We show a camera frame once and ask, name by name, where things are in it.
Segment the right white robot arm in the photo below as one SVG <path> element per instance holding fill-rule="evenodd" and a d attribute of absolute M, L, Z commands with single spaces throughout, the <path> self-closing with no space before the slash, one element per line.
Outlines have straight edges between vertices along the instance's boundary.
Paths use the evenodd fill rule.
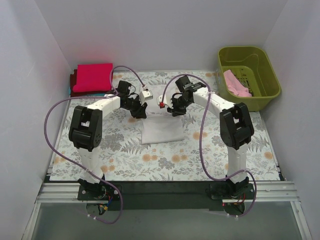
<path fill-rule="evenodd" d="M 204 107 L 206 113 L 211 112 L 219 119 L 220 137 L 227 147 L 228 170 L 224 178 L 215 178 L 205 166 L 202 168 L 212 180 L 208 194 L 214 200 L 243 198 L 247 192 L 253 191 L 249 183 L 252 174 L 247 170 L 247 151 L 254 127 L 248 107 L 242 102 L 233 103 L 218 96 L 203 79 L 192 83 L 190 77 L 190 74 L 173 77 L 172 81 L 179 92 L 172 96 L 163 93 L 158 97 L 158 105 L 177 117 L 185 115 L 191 104 L 197 104 Z"/>

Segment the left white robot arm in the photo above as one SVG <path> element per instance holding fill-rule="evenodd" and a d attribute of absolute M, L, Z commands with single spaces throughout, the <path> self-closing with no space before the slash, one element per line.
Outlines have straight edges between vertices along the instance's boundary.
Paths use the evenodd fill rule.
<path fill-rule="evenodd" d="M 130 111 L 133 118 L 146 119 L 147 101 L 152 92 L 144 86 L 139 94 L 130 93 L 131 83 L 121 80 L 116 96 L 106 94 L 102 99 L 87 105 L 75 107 L 68 138 L 80 155 L 85 174 L 78 182 L 90 197 L 100 200 L 106 197 L 107 187 L 101 180 L 104 173 L 99 167 L 99 145 L 103 138 L 103 119 L 117 109 Z"/>

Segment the white t shirt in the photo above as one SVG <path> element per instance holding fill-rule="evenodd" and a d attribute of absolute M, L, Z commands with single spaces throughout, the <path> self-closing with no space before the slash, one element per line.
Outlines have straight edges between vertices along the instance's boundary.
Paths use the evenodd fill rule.
<path fill-rule="evenodd" d="M 146 118 L 141 122 L 141 143 L 159 144 L 185 139 L 182 118 L 173 117 L 165 108 L 160 108 L 157 99 L 164 91 L 164 85 L 151 86 L 153 99 L 148 100 Z"/>

